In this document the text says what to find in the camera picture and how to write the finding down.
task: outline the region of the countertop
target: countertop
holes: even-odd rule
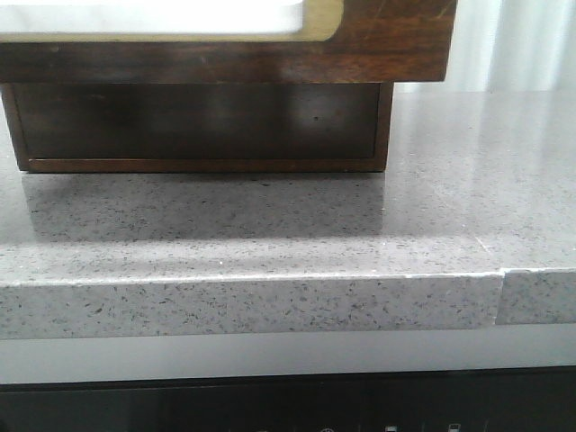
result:
[[[31,175],[0,338],[576,322],[576,93],[397,94],[385,174]]]

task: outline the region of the control panel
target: control panel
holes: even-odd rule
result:
[[[543,430],[576,430],[576,368],[0,386],[0,432]]]

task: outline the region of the wooden box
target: wooden box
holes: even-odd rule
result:
[[[393,83],[444,79],[456,4],[342,2],[327,40],[0,38],[20,169],[384,170]]]

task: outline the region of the wood trim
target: wood trim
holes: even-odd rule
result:
[[[0,85],[0,90],[2,91],[2,103],[6,112],[6,121],[12,138],[16,163],[22,171],[27,171],[30,169],[28,149],[26,148],[26,138],[20,120],[14,86],[11,84]]]
[[[380,100],[378,103],[378,121],[374,143],[374,160],[380,161],[380,170],[386,169],[388,161],[388,143],[390,140],[390,122],[392,118],[392,97],[394,83],[380,84]]]
[[[30,159],[35,173],[322,173],[381,172],[367,159]]]

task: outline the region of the speckled stone surface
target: speckled stone surface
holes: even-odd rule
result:
[[[500,279],[5,287],[3,338],[79,338],[493,325]]]
[[[576,321],[538,285],[576,269],[575,104],[401,94],[366,175],[28,175],[0,121],[0,338]]]
[[[506,274],[497,322],[576,322],[576,271],[516,271]]]

